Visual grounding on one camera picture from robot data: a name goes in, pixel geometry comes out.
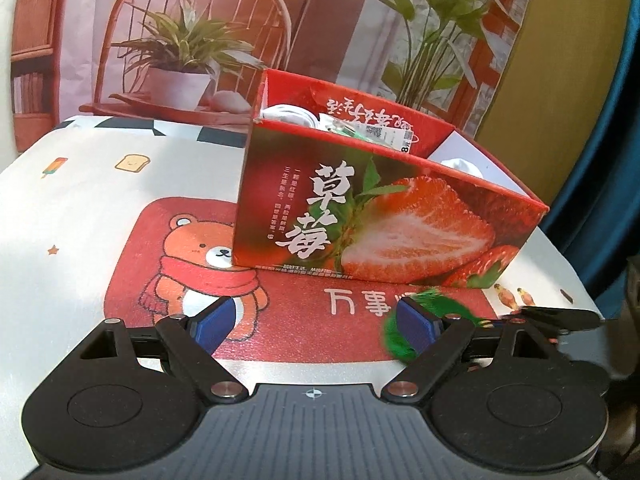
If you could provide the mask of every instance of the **red cardboard box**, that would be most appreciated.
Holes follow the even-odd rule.
[[[276,104],[402,128],[401,150],[260,118]],[[440,164],[462,158],[482,178]],[[548,207],[451,124],[353,89],[262,75],[233,262],[377,282],[487,288]]]

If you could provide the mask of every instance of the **blue gripper pad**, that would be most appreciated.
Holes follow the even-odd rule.
[[[442,333],[442,320],[406,296],[398,301],[396,323],[401,335],[418,355]]]
[[[191,337],[211,355],[236,325],[236,303],[233,298],[220,298],[191,317],[189,324]]]

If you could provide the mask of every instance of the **cartoon bear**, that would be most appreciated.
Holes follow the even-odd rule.
[[[220,296],[231,296],[236,326],[228,339],[251,337],[269,297],[254,269],[231,263],[233,228],[189,214],[174,216],[169,226],[160,271],[140,295],[140,305],[152,312],[155,323],[170,314],[195,316]]]

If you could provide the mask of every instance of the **teal curtain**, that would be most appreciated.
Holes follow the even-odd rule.
[[[606,317],[620,310],[626,258],[640,252],[639,28],[640,0],[631,0],[600,117],[541,224]]]

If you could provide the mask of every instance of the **green plush toy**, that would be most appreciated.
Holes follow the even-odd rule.
[[[460,316],[473,321],[476,326],[485,326],[486,324],[484,319],[474,316],[466,306],[444,296],[436,288],[427,288],[422,292],[411,294],[410,297],[434,316],[460,314]],[[403,363],[410,363],[417,357],[415,350],[411,348],[398,330],[395,310],[385,320],[383,339],[387,351]]]

